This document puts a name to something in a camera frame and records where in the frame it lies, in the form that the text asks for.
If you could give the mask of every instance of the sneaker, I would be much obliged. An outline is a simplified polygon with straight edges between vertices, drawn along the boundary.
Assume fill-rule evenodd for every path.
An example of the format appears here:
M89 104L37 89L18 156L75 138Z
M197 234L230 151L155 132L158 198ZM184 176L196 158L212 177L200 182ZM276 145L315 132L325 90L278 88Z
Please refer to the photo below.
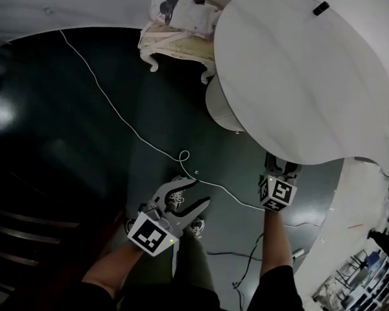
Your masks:
M202 238L200 234L205 229L205 220L202 220L200 218L194 219L194 221L190 224L190 228L192 229L193 233L198 237Z
M375 231L376 231L376 229L374 229L374 228L369 230L368 239L371 238L371 234L374 233Z
M132 226L134 225L134 222L136 222L134 219L128 219L128 220L124 223L125 233L126 233L127 235L130 233L130 230L131 230Z
M174 182L174 181L178 181L180 179L187 179L187 178L184 178L183 176L177 175L171 181ZM184 192L184 190L181 190L181 191L175 192L174 194L171 194L169 196L169 201L174 203L176 210L180 207L180 204L184 202L183 192Z

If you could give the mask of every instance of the table top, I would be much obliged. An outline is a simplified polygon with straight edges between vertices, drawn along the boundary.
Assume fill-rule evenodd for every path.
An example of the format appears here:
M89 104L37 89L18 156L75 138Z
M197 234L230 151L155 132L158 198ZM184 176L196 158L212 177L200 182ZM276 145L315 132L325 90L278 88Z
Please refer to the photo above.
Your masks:
M232 0L215 61L244 129L284 160L365 157L389 173L389 79L363 38L313 0Z

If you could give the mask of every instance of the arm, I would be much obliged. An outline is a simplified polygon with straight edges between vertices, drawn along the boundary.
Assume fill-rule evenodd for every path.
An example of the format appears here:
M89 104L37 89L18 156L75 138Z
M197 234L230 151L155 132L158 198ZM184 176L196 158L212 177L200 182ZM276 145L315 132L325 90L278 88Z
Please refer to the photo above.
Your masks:
M292 252L287 232L279 213L265 211L261 276L283 265L292 267Z
M127 242L96 262L85 274L82 282L100 286L114 298L121 283L142 254L143 250L132 242Z
M269 310L304 311L292 271L292 252L282 217L265 211L261 279L248 311L263 309L273 301Z

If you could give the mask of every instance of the coiled white wire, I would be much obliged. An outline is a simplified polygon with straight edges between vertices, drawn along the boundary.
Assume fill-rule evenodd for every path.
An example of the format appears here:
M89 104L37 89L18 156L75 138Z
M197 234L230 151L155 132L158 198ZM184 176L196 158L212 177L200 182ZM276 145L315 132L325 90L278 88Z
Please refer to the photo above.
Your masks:
M229 196L231 196L237 203L239 203L240 205L242 206L245 206L245 207L249 207L251 209L255 209L255 210L259 210L259 211L265 211L263 208L260 208L260 207L256 207L256 206L253 206L253 205L249 205L249 204L245 204L243 202L241 202L238 198L236 198L227 188L223 187L222 185L219 185L219 184L214 184L214 183L210 183L210 182L206 182L206 181L203 181L201 179L198 179L198 178L194 178L192 175L190 175L188 173L188 171L186 171L186 169L184 168L183 166L183 162L184 161L187 161L189 158L190 158L190 152L187 151L187 150L183 150L180 152L179 154L179 158L176 159L176 158L173 158L170 154L164 152L163 150L160 150L159 148L155 147L153 144L149 143L148 141L146 141L144 138L142 138L138 133L137 131L133 128L133 126L131 124L129 124L122 116L121 114L117 111L117 108L115 108L115 106L112 104L110 98L108 98L108 96L106 95L106 93L104 92L104 90L102 90L101 86L99 85L98 83L98 79L97 77L95 76L95 73L92 71L91 67L89 66L89 64L87 63L87 61L85 60L85 58L68 42L68 40L66 39L65 37L65 34L59 30L59 32L62 34L62 36L64 37L64 40L65 42L67 43L67 45L72 48L78 55L79 57L85 62L86 66L88 67L89 71L91 72L91 74L93 75L94 79L95 79L95 83L97 84L98 88L100 89L100 91L102 92L102 94L105 96L106 100L108 101L108 103L111 105L111 107L113 108L113 110L116 112L116 114L118 115L118 117L135 133L135 135L139 138L140 141L144 142L145 144L149 145L150 147L152 147L153 149L155 149L156 151L166 155L167 157L169 157L170 159L172 159L173 161L176 161L178 163L180 163L180 166L182 167L182 169L184 170L184 172L186 173L187 176L189 176L191 179L197 179L199 182L201 183L204 183L204 184L207 184L207 185L211 185L213 187L218 187L218 188L221 188L223 191L225 191ZM185 157L184 159L182 159L182 155L186 153L187 154L187 157ZM319 227L318 225L316 224L312 224L310 222L304 222L302 224L299 224L299 225L285 225L287 227L298 227L298 226L301 226L301 225L305 225L305 224L311 224L311 225L314 225L316 227Z

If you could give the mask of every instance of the dark green floor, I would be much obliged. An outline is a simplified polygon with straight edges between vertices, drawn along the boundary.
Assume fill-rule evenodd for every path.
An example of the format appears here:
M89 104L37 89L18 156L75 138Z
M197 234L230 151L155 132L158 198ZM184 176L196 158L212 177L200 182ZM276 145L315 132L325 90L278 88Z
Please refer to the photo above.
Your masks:
M158 72L150 73L149 65L139 59L138 30L64 33L142 137L174 157L189 150L188 171L197 170L200 179L223 184L242 201L258 205L257 182L264 171L265 150L245 133L229 132L210 118L199 63L159 57ZM11 112L5 123L0 121L0 137L11 136L15 148L19 142L29 144L52 165L69 172L102 199L96 205L104 206L112 190L120 187L131 216L162 183L183 174L178 163L142 143L121 122L59 32L17 40L7 50L11 54L5 58L0 105ZM341 168L341 160L305 167L294 205L284 212L286 223L320 225ZM262 230L263 213L242 207L222 190L207 185L190 190L184 205L202 196L212 199L204 213L205 248L249 253ZM308 251L317 232L311 225L290 228L292 248ZM241 278L247 259L223 255L209 256L209 260L222 307L237 310L238 296L231 282ZM246 303L257 284L258 268L259 263L253 262L240 287Z

